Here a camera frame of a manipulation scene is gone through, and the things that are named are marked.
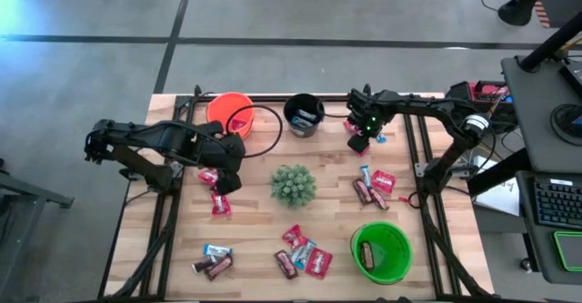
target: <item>orange bucket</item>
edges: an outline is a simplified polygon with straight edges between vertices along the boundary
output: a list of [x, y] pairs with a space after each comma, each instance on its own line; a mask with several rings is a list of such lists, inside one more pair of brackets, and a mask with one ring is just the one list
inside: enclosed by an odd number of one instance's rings
[[[228, 118], [235, 113], [237, 109], [249, 105], [253, 105], [253, 101], [248, 98], [247, 95], [241, 93], [224, 93], [208, 103], [206, 120], [208, 122], [220, 121], [222, 127], [226, 129], [226, 121], [228, 121]], [[253, 125], [254, 118], [254, 108], [242, 110], [230, 121], [230, 129], [228, 129], [228, 131], [236, 132], [242, 138], [245, 138], [251, 133], [251, 126]]]

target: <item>green bucket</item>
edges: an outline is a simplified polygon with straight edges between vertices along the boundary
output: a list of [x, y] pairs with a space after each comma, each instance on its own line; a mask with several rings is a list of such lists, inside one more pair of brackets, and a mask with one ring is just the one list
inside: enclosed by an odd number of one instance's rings
[[[374, 269], [367, 271], [360, 261], [360, 243], [368, 242], [374, 255]], [[400, 228], [377, 221], [356, 230], [350, 243], [352, 256], [366, 277], [381, 285], [404, 279], [412, 266], [412, 247]]]

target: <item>black floor stripe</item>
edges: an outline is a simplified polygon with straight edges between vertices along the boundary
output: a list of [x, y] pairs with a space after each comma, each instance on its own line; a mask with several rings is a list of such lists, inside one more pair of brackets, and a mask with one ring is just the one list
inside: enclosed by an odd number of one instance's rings
[[[377, 47], [377, 48], [465, 48], [496, 50], [534, 50], [541, 43], [468, 43], [397, 40], [344, 39], [267, 39], [267, 38], [178, 38], [179, 45], [250, 45], [250, 46], [311, 46], [311, 47]], [[582, 50], [576, 45], [573, 50]]]
[[170, 34], [170, 41], [166, 46], [166, 52], [164, 53], [164, 58], [162, 59], [162, 65], [160, 66], [160, 71], [157, 74], [154, 94], [162, 94], [164, 92], [167, 74], [170, 71], [170, 65], [172, 64], [172, 58], [174, 57], [174, 51], [176, 50], [177, 39], [180, 36], [180, 30], [182, 29], [182, 24], [184, 23], [184, 17], [186, 15], [186, 9], [188, 8], [189, 1], [190, 0], [180, 0], [180, 6], [178, 7], [178, 11], [176, 13], [174, 25], [172, 26], [172, 33]]
[[169, 37], [111, 35], [0, 35], [1, 41], [36, 43], [165, 44]]

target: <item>black metal frame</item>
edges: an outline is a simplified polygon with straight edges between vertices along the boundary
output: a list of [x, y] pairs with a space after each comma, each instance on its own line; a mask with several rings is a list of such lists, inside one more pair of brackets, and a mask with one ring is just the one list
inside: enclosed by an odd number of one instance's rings
[[[250, 95], [249, 97], [253, 100], [253, 102], [256, 102], [256, 103], [282, 103], [282, 102], [287, 101], [287, 99], [289, 97], [291, 97], [291, 95], [264, 95], [264, 96], [262, 96], [262, 95]], [[322, 99], [323, 101], [326, 101], [326, 102], [346, 102], [347, 101], [347, 96], [343, 96], [343, 95], [321, 95], [321, 96], [317, 96], [317, 97]], [[179, 110], [179, 107], [180, 106], [184, 107], [185, 102], [190, 101], [191, 98], [192, 98], [192, 96], [177, 96], [176, 97], [173, 118], [181, 115], [182, 111]], [[213, 98], [214, 98], [213, 96], [203, 96], [203, 97], [198, 98], [196, 100], [196, 102], [207, 103], [207, 102], [211, 101]], [[194, 107], [195, 106], [194, 106], [194, 104], [190, 104], [186, 107], [188, 108], [187, 115], [186, 115], [186, 122], [192, 122], [192, 119], [194, 116]], [[420, 162], [420, 159], [418, 157], [417, 147], [416, 147], [415, 133], [414, 133], [414, 129], [412, 126], [411, 116], [404, 115], [403, 117], [404, 117], [405, 128], [406, 128], [406, 137], [407, 137], [407, 142], [408, 142], [408, 148], [410, 150], [410, 163], [413, 166], [415, 163]], [[432, 148], [430, 146], [430, 139], [429, 139], [428, 132], [426, 129], [426, 122], [422, 116], [418, 117], [418, 125], [419, 125], [420, 136], [421, 136], [422, 143], [423, 143], [423, 148], [425, 151], [425, 158], [426, 158], [426, 160], [430, 160], [430, 159], [432, 159]], [[416, 174], [415, 174], [415, 181], [416, 181], [416, 187], [418, 187], [419, 178], [416, 176]], [[171, 223], [173, 227], [172, 227], [171, 236], [169, 236], [166, 239], [166, 250], [164, 252], [164, 256], [163, 256], [163, 260], [162, 260], [162, 270], [160, 271], [158, 290], [157, 290], [156, 294], [150, 295], [148, 292], [148, 289], [149, 289], [148, 284], [149, 284], [149, 280], [151, 279], [150, 267], [151, 267], [151, 262], [153, 262], [153, 259], [151, 258], [151, 260], [149, 261], [150, 263], [147, 265], [148, 266], [147, 272], [145, 273], [144, 277], [142, 278], [142, 287], [140, 289], [138, 296], [120, 297], [120, 298], [115, 298], [115, 297], [106, 298], [106, 297], [104, 297], [105, 285], [107, 282], [109, 269], [111, 268], [113, 254], [115, 252], [115, 242], [116, 242], [116, 238], [115, 238], [114, 243], [111, 247], [109, 259], [107, 261], [107, 266], [105, 268], [105, 274], [104, 274], [104, 277], [102, 280], [101, 290], [99, 292], [99, 296], [97, 297], [97, 300], [87, 301], [87, 302], [142, 302], [142, 301], [149, 302], [149, 301], [163, 301], [163, 300], [165, 300], [166, 282], [167, 282], [170, 259], [171, 259], [171, 254], [172, 254], [171, 248], [172, 248], [172, 244], [173, 244], [173, 240], [174, 240], [174, 228], [175, 228], [176, 221], [177, 221], [177, 208], [179, 206], [179, 199], [180, 199], [179, 193], [177, 196], [173, 197], [172, 209], [171, 209], [170, 214], [168, 216], [168, 221], [166, 222], [166, 224], [168, 225], [168, 223], [170, 223], [170, 218], [171, 218], [173, 220], [173, 223]], [[434, 196], [434, 200], [435, 200], [436, 218], [438, 221], [437, 222], [438, 228], [440, 230], [440, 233], [443, 235], [443, 239], [451, 247], [450, 235], [449, 235], [448, 226], [446, 223], [447, 217], [446, 217], [445, 209], [443, 206], [442, 197], [441, 196]], [[150, 247], [150, 249], [151, 249], [151, 247], [154, 246], [154, 244], [156, 242], [156, 238], [160, 238], [160, 236], [157, 234], [157, 231], [158, 231], [158, 229], [160, 227], [160, 223], [161, 223], [161, 215], [162, 215], [161, 211], [163, 210], [163, 204], [164, 204], [163, 201], [164, 201], [164, 197], [162, 195], [158, 195], [158, 199], [156, 201], [156, 210], [154, 213], [154, 220], [153, 220], [153, 224], [152, 224], [152, 230], [150, 232], [150, 239], [149, 239], [149, 245], [148, 245], [148, 247]], [[116, 233], [118, 233], [119, 228], [121, 227], [122, 217], [123, 217], [123, 211], [122, 211], [122, 216], [120, 217], [118, 224], [117, 224]], [[445, 290], [443, 289], [443, 282], [442, 282], [442, 278], [441, 278], [441, 274], [440, 274], [440, 268], [438, 266], [438, 257], [437, 257], [437, 253], [436, 253], [437, 250], [435, 248], [435, 242], [432, 238], [430, 238], [430, 236], [426, 232], [427, 224], [426, 224], [424, 219], [423, 219], [423, 226], [425, 229], [425, 236], [426, 236], [428, 262], [429, 262], [430, 272], [431, 272], [431, 276], [433, 279], [433, 285], [434, 285], [434, 290], [435, 290], [435, 294], [436, 294], [435, 299], [437, 301], [442, 300], [442, 301], [455, 301], [455, 302], [467, 302], [467, 303], [470, 303], [470, 302], [499, 302], [499, 303], [502, 303], [502, 302], [503, 303], [523, 303], [523, 302], [526, 302], [526, 301], [520, 301], [520, 300], [507, 300], [507, 299], [494, 298], [494, 297], [474, 298], [474, 297], [469, 297], [469, 296], [463, 296], [461, 293], [461, 289], [460, 289], [459, 279], [458, 279], [457, 275], [455, 274], [454, 270], [450, 266], [447, 266], [447, 272], [448, 272], [448, 276], [449, 276], [449, 279], [451, 282], [452, 294], [446, 294]]]

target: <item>succulent plant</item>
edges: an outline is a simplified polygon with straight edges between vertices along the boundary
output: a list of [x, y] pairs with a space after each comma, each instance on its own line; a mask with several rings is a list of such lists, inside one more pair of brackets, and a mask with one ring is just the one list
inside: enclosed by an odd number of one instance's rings
[[316, 179], [305, 166], [280, 167], [271, 176], [271, 189], [283, 206], [304, 207], [316, 197]]

